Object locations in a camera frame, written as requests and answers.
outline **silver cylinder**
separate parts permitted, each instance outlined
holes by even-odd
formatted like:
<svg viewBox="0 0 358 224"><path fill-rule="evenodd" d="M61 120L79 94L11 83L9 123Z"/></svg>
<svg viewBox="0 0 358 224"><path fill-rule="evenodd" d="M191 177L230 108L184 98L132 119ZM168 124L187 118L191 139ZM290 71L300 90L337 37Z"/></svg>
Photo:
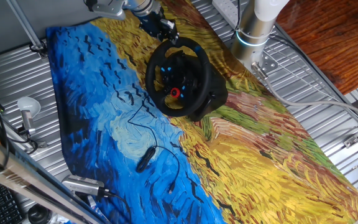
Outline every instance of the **silver cylinder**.
<svg viewBox="0 0 358 224"><path fill-rule="evenodd" d="M275 21L276 18L267 22L258 19L255 0L250 0L244 9L231 52L248 70L252 63L263 62L262 53Z"/></svg>

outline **steering wheel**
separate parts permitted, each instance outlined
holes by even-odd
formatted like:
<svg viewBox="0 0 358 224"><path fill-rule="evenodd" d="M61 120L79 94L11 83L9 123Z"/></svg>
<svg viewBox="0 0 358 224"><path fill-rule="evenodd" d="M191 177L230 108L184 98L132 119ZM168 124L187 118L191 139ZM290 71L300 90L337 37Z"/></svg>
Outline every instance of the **steering wheel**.
<svg viewBox="0 0 358 224"><path fill-rule="evenodd" d="M189 65L189 63L178 62L181 60L180 58L172 57L179 52L170 55L168 58L165 57L165 53L168 49L183 46L190 48L196 53L202 69L200 74L183 72L186 67L189 68L191 65ZM156 66L160 67L161 73L165 77L163 78L163 82L165 80L164 90L155 90L154 80ZM172 117L186 116L197 110L206 99L211 84L211 69L211 64L204 49L194 40L179 37L176 44L167 40L155 49L147 64L145 76L146 90L156 107L163 114ZM168 107L165 104L165 98L168 93L174 98L179 98L183 107L180 109Z"/></svg>

